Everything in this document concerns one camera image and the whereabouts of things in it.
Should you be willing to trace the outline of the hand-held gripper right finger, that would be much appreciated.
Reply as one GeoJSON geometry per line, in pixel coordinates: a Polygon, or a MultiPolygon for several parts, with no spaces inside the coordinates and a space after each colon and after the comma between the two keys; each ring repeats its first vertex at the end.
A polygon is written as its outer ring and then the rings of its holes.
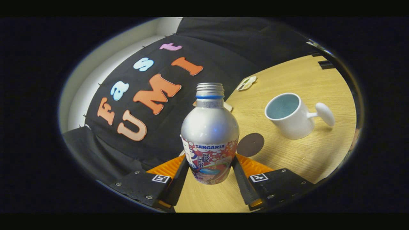
{"type": "Polygon", "coordinates": [[[235,155],[232,167],[250,211],[281,208],[315,188],[315,184],[287,168],[272,169],[240,154],[235,155]]]}

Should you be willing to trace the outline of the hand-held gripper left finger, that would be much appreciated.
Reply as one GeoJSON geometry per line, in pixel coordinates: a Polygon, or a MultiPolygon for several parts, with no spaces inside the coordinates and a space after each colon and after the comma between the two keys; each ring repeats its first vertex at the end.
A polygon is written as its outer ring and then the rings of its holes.
{"type": "Polygon", "coordinates": [[[134,171],[109,187],[117,194],[155,211],[174,211],[189,164],[184,155],[147,171],[134,171]]]}

